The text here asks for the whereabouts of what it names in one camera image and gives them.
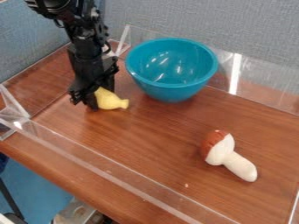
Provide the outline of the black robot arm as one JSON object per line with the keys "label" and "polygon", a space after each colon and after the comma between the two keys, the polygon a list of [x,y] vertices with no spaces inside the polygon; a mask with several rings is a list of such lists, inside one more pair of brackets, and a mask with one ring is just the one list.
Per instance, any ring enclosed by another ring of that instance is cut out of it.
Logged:
{"label": "black robot arm", "polygon": [[99,110],[96,91],[115,90],[119,71],[118,56],[110,56],[108,27],[100,16],[95,0],[24,0],[38,14],[54,21],[70,37],[68,56],[75,73],[70,85],[70,101],[83,102]]}

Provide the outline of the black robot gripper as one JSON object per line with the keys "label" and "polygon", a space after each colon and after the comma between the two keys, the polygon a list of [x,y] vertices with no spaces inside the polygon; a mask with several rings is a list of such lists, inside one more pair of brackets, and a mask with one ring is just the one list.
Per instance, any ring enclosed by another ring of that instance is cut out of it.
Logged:
{"label": "black robot gripper", "polygon": [[91,38],[75,38],[68,47],[70,63],[75,80],[70,85],[70,101],[83,102],[92,111],[99,110],[95,92],[99,88],[115,92],[118,57],[110,56],[111,45],[96,43]]}

